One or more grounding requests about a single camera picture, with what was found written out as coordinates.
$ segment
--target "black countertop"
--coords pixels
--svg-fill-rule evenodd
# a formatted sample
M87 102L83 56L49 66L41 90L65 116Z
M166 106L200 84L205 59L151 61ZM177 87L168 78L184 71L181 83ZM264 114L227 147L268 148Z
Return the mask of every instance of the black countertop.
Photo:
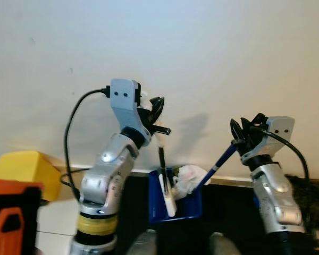
M213 232L224 233L242 255L269 254L252 189L208 185L202 194L201 218L151 225L148 222L148 178L129 177L121 201L117 254L125 254L138 235L148 228L157 230L159 255L209 254L208 237Z

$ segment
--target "yellow ring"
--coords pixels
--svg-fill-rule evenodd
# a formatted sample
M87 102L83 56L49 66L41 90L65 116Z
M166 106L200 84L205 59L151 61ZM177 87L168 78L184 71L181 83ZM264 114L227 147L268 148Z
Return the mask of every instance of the yellow ring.
M110 235L117 227L117 215L105 219L90 219L82 215L79 216L78 230L89 235Z

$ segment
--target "black cable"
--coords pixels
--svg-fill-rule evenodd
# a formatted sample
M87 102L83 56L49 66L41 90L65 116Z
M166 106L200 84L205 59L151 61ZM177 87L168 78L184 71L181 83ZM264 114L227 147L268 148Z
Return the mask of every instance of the black cable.
M308 173L308 167L307 167L307 163L306 163L306 160L305 158L303 157L303 155L301 154L301 152L294 146L292 145L289 141L285 140L284 138L270 132L270 131L267 131L267 130L264 130L264 129L261 129L259 127L255 127L255 126L252 126L250 127L250 130L252 131L255 131L255 132L261 132L261 133L264 133L265 135L268 135L269 137L272 137L274 138L275 140L278 140L279 142L283 143L284 145L286 145L288 148L290 148L292 151L295 152L295 154L298 155L302 165L303 165L303 169L304 169L304 175L305 175L305 179L307 181L309 181L309 173Z
M90 169L90 168L82 168L82 169L72 170L72 171L71 171L71 175L72 175L72 174L75 174L75 173L78 173L78 172L87 171L87 170L89 170L89 169ZM66 186L71 187L71 184L70 184L69 182L64 181L64 177L66 177L66 176L69 176L69 174L66 173L66 174L62 174L62 175L60 176L60 183L66 185Z
M309 181L309 172L308 172L308 167L307 167L307 163L305 158L303 157L303 155L301 154L301 152L294 146L292 145L289 141L285 140L284 138L270 132L264 129L261 129L259 127L255 127L252 126L250 127L251 131L255 131L255 132L261 132L265 135L268 135L269 137L274 138L275 140L278 140L279 142L283 143L284 145L286 145L288 148L290 148L292 151L295 152L295 154L298 155L302 165L303 165L303 169L304 169L304 175L305 175L305 180L308 183L308 186L310 185L310 181ZM306 198L306 217L305 217L305 227L308 230L308 232L310 231L310 194L309 192L307 192L307 198Z
M72 193L75 197L75 199L77 201L79 201L79 197L80 197L80 192L79 190L75 187L73 178L72 178L72 173L71 173L71 168L70 168L70 159L69 159L69 148L68 148L68 136L69 136L69 130L70 130L70 126L73 120L73 117L78 109L78 107L80 106L81 102L88 96L95 94L95 93L104 93L107 97L110 96L110 87L107 86L105 89L96 89L96 90L92 90L89 91L87 93L85 93L83 96L81 96L81 98L79 98L78 102L76 103L76 105L74 106L69 121L66 125L65 128L65 132L64 132L64 155L65 155L65 163L66 163L66 171L69 177L69 181L70 181L70 187L72 190Z

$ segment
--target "white wall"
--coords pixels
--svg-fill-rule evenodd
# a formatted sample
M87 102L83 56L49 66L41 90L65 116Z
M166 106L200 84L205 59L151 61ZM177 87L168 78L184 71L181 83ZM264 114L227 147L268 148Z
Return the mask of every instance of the white wall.
M0 0L0 155L37 149L63 161L69 113L111 78L164 95L168 164L209 168L230 118L296 119L292 142L319 178L319 0ZM73 164L91 165L118 125L92 96L71 130ZM302 174L284 148L275 158ZM137 168L158 165L155 145ZM246 177L238 155L219 175Z

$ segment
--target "white floor tile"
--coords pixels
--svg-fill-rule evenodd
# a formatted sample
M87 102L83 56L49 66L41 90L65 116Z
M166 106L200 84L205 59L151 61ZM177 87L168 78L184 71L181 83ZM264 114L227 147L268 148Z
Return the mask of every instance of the white floor tile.
M71 236L38 232L36 247L43 255L68 255L71 239Z
M39 230L66 235L75 234L78 208L70 188L63 186L58 201L39 209Z

